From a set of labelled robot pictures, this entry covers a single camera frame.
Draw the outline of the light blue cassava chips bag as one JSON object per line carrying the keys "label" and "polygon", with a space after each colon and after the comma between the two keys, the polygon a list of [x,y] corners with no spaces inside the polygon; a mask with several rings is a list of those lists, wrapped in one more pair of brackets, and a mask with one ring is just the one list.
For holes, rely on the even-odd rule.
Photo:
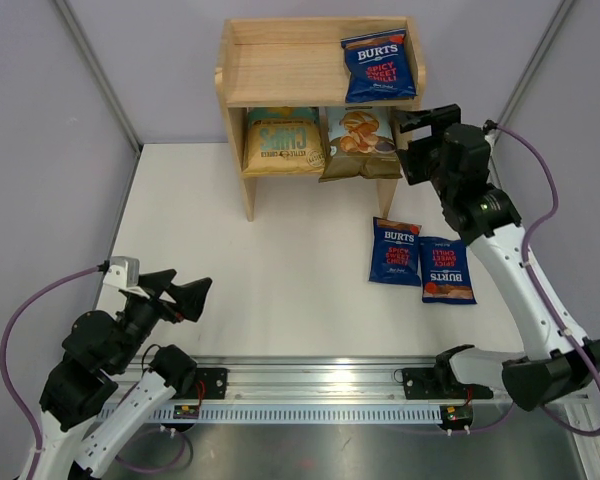
{"label": "light blue cassava chips bag", "polygon": [[320,182],[400,179],[387,107],[327,107],[327,158]]}

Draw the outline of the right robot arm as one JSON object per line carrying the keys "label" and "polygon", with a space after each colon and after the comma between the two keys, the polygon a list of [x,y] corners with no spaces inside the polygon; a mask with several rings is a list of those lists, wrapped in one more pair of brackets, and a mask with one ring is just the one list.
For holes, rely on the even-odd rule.
{"label": "right robot arm", "polygon": [[508,307],[522,340],[520,353],[462,345],[436,358],[434,384],[446,396],[468,385],[504,390],[523,410],[600,384],[600,339],[569,314],[530,249],[531,228],[509,196],[489,180],[492,121],[464,124],[452,104],[397,110],[400,133],[428,127],[428,136],[398,152],[409,184],[430,183],[447,224],[481,262]]}

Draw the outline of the tan kettle chips bag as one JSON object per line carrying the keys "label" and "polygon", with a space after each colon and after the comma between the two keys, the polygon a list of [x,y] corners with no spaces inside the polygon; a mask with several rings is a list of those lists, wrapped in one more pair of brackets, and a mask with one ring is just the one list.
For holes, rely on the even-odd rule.
{"label": "tan kettle chips bag", "polygon": [[316,107],[255,107],[247,115],[244,177],[321,174],[325,165]]}

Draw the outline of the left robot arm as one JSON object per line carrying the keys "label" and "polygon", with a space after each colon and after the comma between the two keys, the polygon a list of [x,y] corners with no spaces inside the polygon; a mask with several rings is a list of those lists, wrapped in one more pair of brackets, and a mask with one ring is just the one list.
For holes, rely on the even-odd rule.
{"label": "left robot arm", "polygon": [[24,479],[99,479],[157,407],[205,391],[191,356],[175,345],[161,347],[111,416],[95,423],[118,388],[114,376],[126,371],[156,324],[198,321],[212,285],[209,277],[176,285],[173,269],[139,274],[134,259],[110,260],[97,270],[104,285],[125,296],[124,308],[115,315],[89,311],[73,323],[42,390],[40,418],[30,422],[34,445]]}

